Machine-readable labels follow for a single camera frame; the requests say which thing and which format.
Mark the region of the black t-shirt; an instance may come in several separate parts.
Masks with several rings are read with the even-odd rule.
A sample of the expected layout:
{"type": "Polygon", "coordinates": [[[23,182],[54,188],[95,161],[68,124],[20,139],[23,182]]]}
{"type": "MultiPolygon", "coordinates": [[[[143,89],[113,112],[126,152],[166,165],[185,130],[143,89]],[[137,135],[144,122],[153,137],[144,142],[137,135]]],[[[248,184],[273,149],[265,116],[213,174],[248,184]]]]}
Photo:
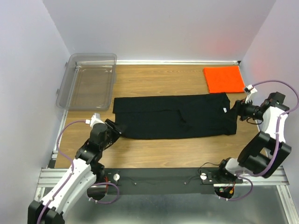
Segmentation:
{"type": "Polygon", "coordinates": [[[237,130],[226,93],[115,98],[113,113],[123,136],[136,140],[234,135],[237,130]]]}

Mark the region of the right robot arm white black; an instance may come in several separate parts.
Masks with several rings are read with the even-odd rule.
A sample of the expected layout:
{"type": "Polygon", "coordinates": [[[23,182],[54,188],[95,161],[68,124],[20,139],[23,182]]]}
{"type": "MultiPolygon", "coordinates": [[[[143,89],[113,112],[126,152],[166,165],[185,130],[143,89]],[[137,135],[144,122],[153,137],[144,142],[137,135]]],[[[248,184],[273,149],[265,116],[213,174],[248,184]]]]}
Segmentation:
{"type": "Polygon", "coordinates": [[[284,123],[289,110],[283,104],[284,99],[284,94],[273,92],[260,106],[253,105],[251,101],[247,103],[244,99],[235,102],[229,115],[241,121],[249,118],[260,120],[263,128],[244,147],[238,158],[221,161],[215,171],[217,181],[234,181],[242,173],[268,178],[287,158],[292,148],[284,138],[284,123]]]}

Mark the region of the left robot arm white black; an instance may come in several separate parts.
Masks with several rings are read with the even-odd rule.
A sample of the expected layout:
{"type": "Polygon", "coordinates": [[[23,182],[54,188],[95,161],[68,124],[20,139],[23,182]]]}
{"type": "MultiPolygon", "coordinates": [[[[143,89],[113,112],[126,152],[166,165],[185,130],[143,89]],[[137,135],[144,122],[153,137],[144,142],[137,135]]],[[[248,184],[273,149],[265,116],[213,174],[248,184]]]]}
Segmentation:
{"type": "Polygon", "coordinates": [[[33,200],[28,207],[29,224],[64,224],[69,210],[91,186],[113,186],[105,178],[104,166],[99,163],[103,151],[121,136],[121,129],[111,120],[102,121],[94,114],[89,124],[89,138],[76,152],[71,166],[54,188],[40,201],[33,200]]]}

